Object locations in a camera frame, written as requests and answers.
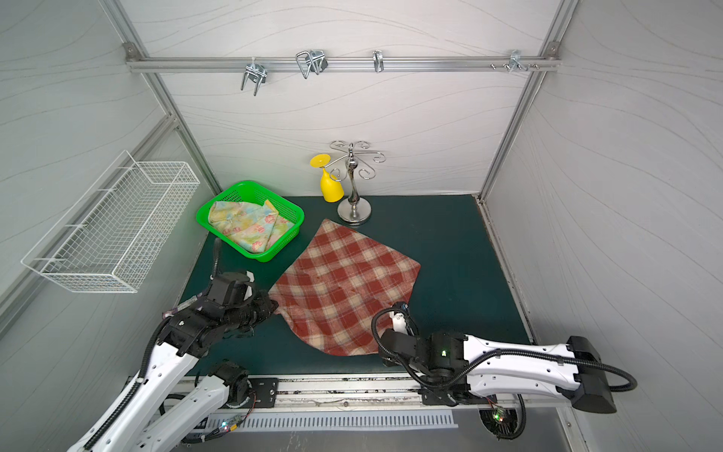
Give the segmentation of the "red plaid skirt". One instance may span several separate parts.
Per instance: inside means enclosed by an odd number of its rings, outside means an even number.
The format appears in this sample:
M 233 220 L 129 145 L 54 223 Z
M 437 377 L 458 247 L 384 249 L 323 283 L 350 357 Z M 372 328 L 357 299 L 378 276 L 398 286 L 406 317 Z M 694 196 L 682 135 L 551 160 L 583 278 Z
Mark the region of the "red plaid skirt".
M 376 354 L 371 321 L 408 302 L 421 270 L 412 258 L 323 220 L 306 250 L 269 290 L 277 313 L 304 343 L 332 356 Z

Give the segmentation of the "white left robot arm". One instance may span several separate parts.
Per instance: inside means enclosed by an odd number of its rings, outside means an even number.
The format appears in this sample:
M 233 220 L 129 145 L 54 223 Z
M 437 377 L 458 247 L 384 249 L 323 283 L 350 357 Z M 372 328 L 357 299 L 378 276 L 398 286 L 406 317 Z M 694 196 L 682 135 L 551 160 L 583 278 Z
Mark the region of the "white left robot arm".
M 212 346 L 231 331 L 250 333 L 278 307 L 246 284 L 225 293 L 211 289 L 183 303 L 154 331 L 137 374 L 71 450 L 170 451 L 212 412 L 252 402 L 248 371 L 222 362 L 172 408 L 160 410 Z

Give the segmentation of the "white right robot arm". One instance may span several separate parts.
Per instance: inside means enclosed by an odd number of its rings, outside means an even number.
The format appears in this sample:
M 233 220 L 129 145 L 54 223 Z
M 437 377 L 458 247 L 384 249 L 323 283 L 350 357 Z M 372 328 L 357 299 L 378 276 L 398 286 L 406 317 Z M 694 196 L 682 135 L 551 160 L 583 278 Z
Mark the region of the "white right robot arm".
M 613 391 L 589 340 L 522 346 L 461 333 L 407 335 L 388 329 L 378 353 L 390 365 L 410 370 L 425 405 L 485 403 L 501 394 L 567 399 L 572 408 L 615 414 Z

